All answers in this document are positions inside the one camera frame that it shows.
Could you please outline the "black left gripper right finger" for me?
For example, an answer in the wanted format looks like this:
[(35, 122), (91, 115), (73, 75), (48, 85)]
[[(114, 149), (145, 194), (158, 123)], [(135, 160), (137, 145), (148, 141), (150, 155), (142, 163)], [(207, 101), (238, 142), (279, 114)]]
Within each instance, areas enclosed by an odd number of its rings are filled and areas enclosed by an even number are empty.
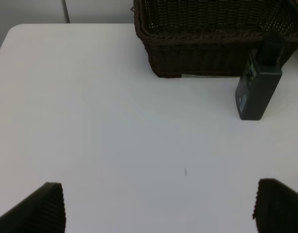
[(298, 233), (298, 193), (276, 179), (259, 180), (252, 218), (259, 233)]

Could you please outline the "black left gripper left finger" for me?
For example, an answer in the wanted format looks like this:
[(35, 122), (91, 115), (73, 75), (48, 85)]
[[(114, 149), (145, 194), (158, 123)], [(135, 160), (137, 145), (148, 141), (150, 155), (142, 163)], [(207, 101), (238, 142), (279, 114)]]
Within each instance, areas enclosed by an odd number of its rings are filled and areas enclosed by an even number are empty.
[(66, 212), (61, 183), (44, 183), (0, 216), (0, 233), (64, 233)]

